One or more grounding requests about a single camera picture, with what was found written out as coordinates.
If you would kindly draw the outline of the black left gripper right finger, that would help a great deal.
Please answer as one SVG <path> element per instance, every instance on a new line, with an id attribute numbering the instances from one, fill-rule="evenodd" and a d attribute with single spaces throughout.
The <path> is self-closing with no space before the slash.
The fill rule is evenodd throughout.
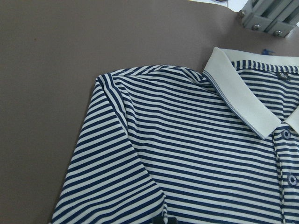
<path id="1" fill-rule="evenodd" d="M 168 224 L 177 224 L 177 219 L 175 217 L 169 217 Z"/>

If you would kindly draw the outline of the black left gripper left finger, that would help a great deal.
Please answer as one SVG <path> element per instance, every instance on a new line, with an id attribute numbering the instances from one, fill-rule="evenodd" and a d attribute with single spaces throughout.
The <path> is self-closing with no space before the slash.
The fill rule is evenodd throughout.
<path id="1" fill-rule="evenodd" d="M 165 224 L 164 218 L 163 217 L 154 217 L 153 224 Z"/>

